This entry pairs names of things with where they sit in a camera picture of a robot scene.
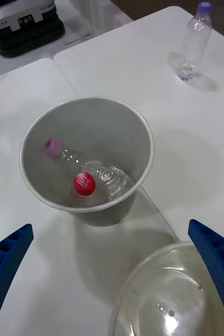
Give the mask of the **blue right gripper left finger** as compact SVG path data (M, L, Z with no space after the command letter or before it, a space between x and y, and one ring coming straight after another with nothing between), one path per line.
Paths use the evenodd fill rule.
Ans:
M33 239L32 225L26 224L0 241L0 310Z

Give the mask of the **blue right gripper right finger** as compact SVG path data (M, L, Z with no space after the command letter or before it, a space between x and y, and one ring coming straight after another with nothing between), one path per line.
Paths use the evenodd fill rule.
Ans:
M189 221L188 236L200 254L224 307L224 238L199 221Z

